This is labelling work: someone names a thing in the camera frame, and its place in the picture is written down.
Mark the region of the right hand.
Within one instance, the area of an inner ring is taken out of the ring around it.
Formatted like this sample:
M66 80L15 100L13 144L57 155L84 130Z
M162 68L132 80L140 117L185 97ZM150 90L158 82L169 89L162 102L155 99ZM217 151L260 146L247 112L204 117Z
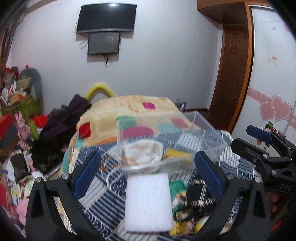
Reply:
M275 213L278 209L277 201L280 198L280 194L273 193L273 192L267 192L267 202L269 206L269 210L271 213Z

